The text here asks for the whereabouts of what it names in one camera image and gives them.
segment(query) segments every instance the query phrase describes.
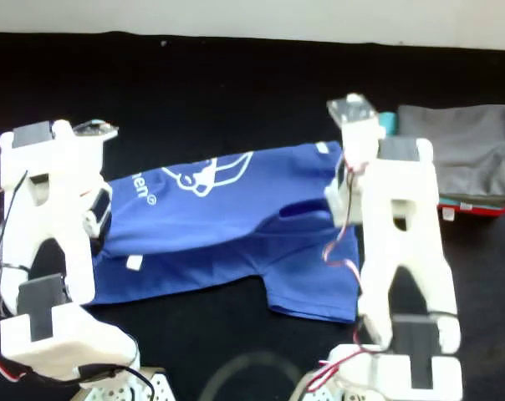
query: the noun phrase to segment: clothing tag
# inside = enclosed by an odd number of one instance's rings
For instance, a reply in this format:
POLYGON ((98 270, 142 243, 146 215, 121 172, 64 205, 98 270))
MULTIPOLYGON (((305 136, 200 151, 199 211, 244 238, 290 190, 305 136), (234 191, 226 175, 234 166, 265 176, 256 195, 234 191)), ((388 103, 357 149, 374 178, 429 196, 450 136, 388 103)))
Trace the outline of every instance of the clothing tag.
POLYGON ((324 142, 317 142, 316 148, 318 148, 319 153, 323 153, 325 155, 329 153, 329 148, 327 147, 327 144, 325 144, 324 142))
POLYGON ((464 202, 461 202, 459 207, 461 208, 462 211, 470 211, 473 208, 472 205, 470 205, 469 203, 464 203, 464 202))
POLYGON ((126 260, 126 268, 138 272, 141 269, 142 262, 143 255, 130 255, 128 256, 128 260, 126 260))
POLYGON ((442 207, 442 219, 445 221, 455 220, 455 209, 451 207, 442 207))

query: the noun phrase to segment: black surface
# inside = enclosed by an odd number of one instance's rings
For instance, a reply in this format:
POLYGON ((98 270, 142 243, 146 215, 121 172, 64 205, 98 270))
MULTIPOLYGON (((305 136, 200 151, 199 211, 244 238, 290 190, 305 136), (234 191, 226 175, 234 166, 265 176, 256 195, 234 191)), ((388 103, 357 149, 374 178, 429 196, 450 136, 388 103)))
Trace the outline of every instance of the black surface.
MULTIPOLYGON (((106 119, 120 127, 105 146, 108 179, 225 153, 336 140, 325 102, 349 91, 365 94, 379 111, 398 104, 505 104, 505 53, 0 34, 0 133, 42 120, 106 119), (29 57, 37 51, 45 57, 29 57)), ((443 224, 442 234, 457 289, 465 399, 505 400, 505 217, 459 217, 443 224)), ((38 264, 52 260, 41 252, 38 264)), ((399 312, 418 312, 421 301, 407 280, 395 289, 399 312)), ((274 353, 304 373, 334 345, 350 341, 348 327, 270 312, 255 278, 92 312, 139 341, 143 364, 167 369, 179 401, 197 401, 216 370, 239 355, 274 353)), ((242 371, 216 401, 284 401, 291 385, 272 371, 242 371)), ((0 378, 6 399, 73 393, 0 378)))

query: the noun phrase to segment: white wall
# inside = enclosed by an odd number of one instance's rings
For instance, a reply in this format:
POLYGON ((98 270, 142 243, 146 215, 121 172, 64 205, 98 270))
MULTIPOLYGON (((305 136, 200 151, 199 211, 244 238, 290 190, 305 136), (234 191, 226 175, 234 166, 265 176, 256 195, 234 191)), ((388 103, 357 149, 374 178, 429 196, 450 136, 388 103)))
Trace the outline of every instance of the white wall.
POLYGON ((505 0, 0 0, 0 31, 505 49, 505 0))

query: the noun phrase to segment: teal object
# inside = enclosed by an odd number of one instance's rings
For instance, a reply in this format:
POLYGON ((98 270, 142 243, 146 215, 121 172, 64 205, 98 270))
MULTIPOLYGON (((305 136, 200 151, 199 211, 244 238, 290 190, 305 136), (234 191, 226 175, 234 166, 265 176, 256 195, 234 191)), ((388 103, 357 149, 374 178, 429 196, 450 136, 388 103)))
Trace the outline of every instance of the teal object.
POLYGON ((380 113, 379 124, 386 129, 386 136, 394 136, 397 131, 397 115, 390 111, 380 113))

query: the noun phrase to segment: white logo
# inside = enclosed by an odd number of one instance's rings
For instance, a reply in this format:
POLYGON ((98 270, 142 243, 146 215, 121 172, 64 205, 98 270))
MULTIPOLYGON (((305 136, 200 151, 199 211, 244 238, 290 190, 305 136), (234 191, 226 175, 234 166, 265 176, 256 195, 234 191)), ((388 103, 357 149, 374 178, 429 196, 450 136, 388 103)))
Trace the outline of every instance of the white logo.
POLYGON ((141 173, 132 175, 135 191, 138 198, 146 198, 146 203, 153 206, 158 201, 156 195, 149 193, 149 188, 146 186, 145 179, 141 173))
POLYGON ((185 171, 173 171, 176 167, 161 167, 161 170, 172 177, 179 188, 190 190, 199 197, 207 196, 213 188, 238 181, 249 166, 254 152, 247 152, 225 165, 217 165, 217 157, 191 165, 183 165, 185 171))

